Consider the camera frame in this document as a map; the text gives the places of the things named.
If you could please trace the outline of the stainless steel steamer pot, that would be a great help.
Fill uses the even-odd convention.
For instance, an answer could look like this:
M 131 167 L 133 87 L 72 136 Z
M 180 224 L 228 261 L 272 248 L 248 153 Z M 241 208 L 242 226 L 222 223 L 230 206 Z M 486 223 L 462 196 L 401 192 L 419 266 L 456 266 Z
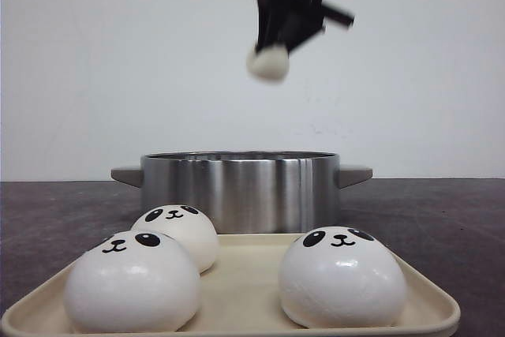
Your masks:
M 220 234 L 294 233 L 335 225 L 340 192 L 372 178 L 331 152 L 217 151 L 142 156 L 110 172 L 140 189 L 140 207 L 200 209 Z

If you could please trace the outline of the beige plastic tray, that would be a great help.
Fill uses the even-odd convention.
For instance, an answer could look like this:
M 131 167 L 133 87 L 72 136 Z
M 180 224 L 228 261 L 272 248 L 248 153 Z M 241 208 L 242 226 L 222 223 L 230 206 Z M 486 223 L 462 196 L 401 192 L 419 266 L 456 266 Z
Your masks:
M 202 275 L 202 306 L 180 331 L 75 333 L 63 307 L 69 265 L 6 310 L 4 336 L 452 336 L 458 303 L 435 283 L 397 260 L 407 283 L 406 306 L 395 325 L 308 329 L 282 311 L 278 269 L 300 234 L 222 234 L 219 258 Z

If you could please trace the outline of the panda bun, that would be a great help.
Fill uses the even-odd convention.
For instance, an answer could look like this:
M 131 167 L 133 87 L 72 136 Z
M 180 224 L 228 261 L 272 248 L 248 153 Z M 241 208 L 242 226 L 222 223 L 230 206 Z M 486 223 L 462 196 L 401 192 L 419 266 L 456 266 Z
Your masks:
M 200 273 L 165 234 L 113 234 L 71 267 L 64 308 L 78 332 L 177 331 L 201 306 Z
M 307 328 L 391 326 L 407 299 L 402 269 L 371 234 L 319 227 L 296 239 L 279 267 L 282 310 Z
M 211 220 L 199 209 L 186 204 L 166 204 L 143 214 L 132 230 L 154 230 L 177 240 L 196 262 L 200 273 L 217 260 L 219 238 Z
M 253 47 L 246 58 L 246 68 L 254 77 L 281 81 L 289 72 L 289 53 L 284 45 L 271 45 L 260 51 Z

